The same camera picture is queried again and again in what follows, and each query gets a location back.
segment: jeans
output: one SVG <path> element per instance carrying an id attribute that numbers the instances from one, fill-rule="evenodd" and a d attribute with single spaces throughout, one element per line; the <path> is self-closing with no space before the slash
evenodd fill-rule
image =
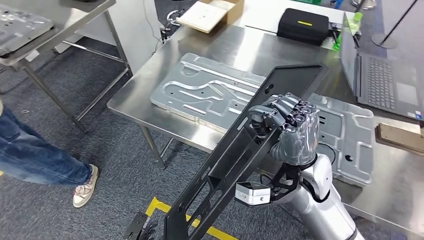
<path id="1" fill-rule="evenodd" d="M 90 179 L 92 170 L 48 144 L 4 107 L 0 115 L 0 171 L 32 183 L 78 186 Z"/>

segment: shoelace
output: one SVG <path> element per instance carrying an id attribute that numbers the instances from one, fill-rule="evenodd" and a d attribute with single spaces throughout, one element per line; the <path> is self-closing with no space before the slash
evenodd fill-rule
<path id="1" fill-rule="evenodd" d="M 92 181 L 90 180 L 87 182 L 87 184 L 77 186 L 75 188 L 74 194 L 80 197 L 82 197 L 85 194 L 88 194 L 91 191 L 91 188 L 89 186 L 91 184 L 92 184 Z"/>

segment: stainless steel table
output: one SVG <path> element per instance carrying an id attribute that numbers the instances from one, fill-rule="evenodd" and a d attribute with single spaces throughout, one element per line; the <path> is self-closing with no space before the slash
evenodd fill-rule
<path id="1" fill-rule="evenodd" d="M 116 0 L 98 0 L 96 2 L 79 2 L 74 0 L 0 0 L 0 4 L 19 9 L 31 14 L 36 14 L 53 21 L 54 28 L 35 38 L 28 44 L 18 50 L 0 56 L 0 64 L 11 67 L 15 71 L 24 70 L 35 83 L 69 116 L 73 123 L 83 132 L 85 128 L 79 122 L 95 104 L 126 74 L 131 74 L 131 69 L 121 47 L 115 27 L 107 9 L 113 6 Z M 85 24 L 105 13 L 109 28 L 119 51 L 119 57 L 115 57 L 94 49 L 90 49 L 72 42 L 65 41 L 68 37 L 82 28 Z M 34 71 L 28 61 L 25 59 L 34 50 L 42 53 L 53 49 L 60 43 L 68 44 L 73 47 L 124 63 L 126 68 L 119 74 L 77 117 L 65 107 L 59 98 L 49 89 L 44 81 Z"/>
<path id="2" fill-rule="evenodd" d="M 181 27 L 107 104 L 114 113 L 141 126 L 161 168 L 164 167 L 161 153 L 149 129 L 208 153 L 213 151 L 223 137 L 216 130 L 172 114 L 150 102 L 153 89 L 186 53 L 194 53 L 261 76 L 267 76 L 278 65 L 324 63 L 330 67 L 330 72 L 316 93 L 350 103 L 355 100 L 346 79 L 340 77 L 343 75 L 337 52 L 279 38 L 256 29 L 228 25 L 204 34 Z M 376 124 L 388 123 L 417 132 L 420 130 L 417 125 L 391 119 L 392 116 L 384 112 L 374 113 Z M 374 144 L 373 149 L 371 185 L 359 188 L 334 180 L 342 201 L 353 214 L 422 236 L 419 229 L 424 224 L 424 211 L 420 206 L 424 203 L 424 175 L 420 173 L 424 173 L 424 158 L 378 143 Z M 277 171 L 278 162 L 262 162 L 259 168 L 259 171 L 272 174 Z"/>

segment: white shoe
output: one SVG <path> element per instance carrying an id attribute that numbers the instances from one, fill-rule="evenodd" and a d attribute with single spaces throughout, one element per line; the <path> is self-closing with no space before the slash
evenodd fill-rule
<path id="1" fill-rule="evenodd" d="M 92 169 L 90 179 L 86 184 L 77 186 L 73 191 L 73 206 L 76 208 L 81 208 L 90 200 L 94 192 L 94 187 L 96 186 L 99 169 L 93 164 L 89 165 Z"/>

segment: laptop keyboard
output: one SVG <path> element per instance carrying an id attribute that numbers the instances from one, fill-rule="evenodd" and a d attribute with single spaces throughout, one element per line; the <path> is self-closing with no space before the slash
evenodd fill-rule
<path id="1" fill-rule="evenodd" d="M 368 102 L 395 109 L 395 90 L 390 61 L 368 57 Z"/>

